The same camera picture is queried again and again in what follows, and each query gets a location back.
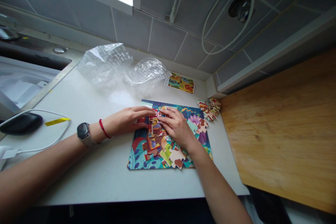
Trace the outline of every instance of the smartwatch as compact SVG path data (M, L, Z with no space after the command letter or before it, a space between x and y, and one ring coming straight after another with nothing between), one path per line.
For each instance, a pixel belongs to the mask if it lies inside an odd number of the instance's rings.
M92 140L89 132L89 124L83 122L77 127L77 136L78 138L85 143L88 147L97 145L95 141Z

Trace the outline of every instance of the red string bracelet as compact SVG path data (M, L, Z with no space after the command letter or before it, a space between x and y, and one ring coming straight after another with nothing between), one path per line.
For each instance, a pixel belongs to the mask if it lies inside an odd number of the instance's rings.
M111 137L106 133L105 129L104 129L104 126L103 126L103 123L101 122L102 120L99 119L99 124L100 124L100 127L101 129L104 131L104 134L107 138L111 139Z

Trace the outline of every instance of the wooden cutting board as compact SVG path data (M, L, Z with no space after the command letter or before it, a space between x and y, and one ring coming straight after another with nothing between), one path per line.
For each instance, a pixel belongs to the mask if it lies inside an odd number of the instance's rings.
M336 49L220 102L243 184L336 214Z

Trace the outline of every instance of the finger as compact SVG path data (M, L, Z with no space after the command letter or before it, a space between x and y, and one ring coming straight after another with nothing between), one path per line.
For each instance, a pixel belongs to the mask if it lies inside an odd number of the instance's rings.
M134 112L132 117L133 120L142 118L142 117L147 117L147 116L155 116L155 112L151 109L151 110L141 110L138 112Z
M159 122L164 122L165 124L169 124L170 126L172 126L174 124L174 119L168 118L168 117L157 117L157 119L159 120Z
M160 124L164 127L164 129L167 131L168 135L173 135L174 131L173 129L165 122L160 121Z
M180 112L180 114L181 114L182 118L184 118L184 119L185 119L185 117L184 117L184 115L182 114L182 112L181 112L181 111L179 111L179 112Z
M132 128L132 131L136 131L136 130L139 130L139 129L141 129L141 128L148 128L148 125L146 124L146 123L142 123L142 122L140 122L140 123L138 123L138 124L133 124L132 126L131 126L131 128Z
M153 111L152 108L149 108L149 107L146 107L146 106L132 107L132 110L133 110L134 112L143 111L143 110Z
M171 118L176 119L176 114L173 111L169 111L166 109L160 109L161 113L169 115Z
M177 110L176 108L167 107L167 109L170 110L171 112L173 112L175 115L181 116L181 112L179 110Z

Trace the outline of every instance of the watch face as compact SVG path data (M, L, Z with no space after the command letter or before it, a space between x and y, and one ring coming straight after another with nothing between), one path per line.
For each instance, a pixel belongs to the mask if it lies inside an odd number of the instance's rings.
M84 139L89 133L89 124L83 122L82 124L78 125L77 127L77 136L80 139Z

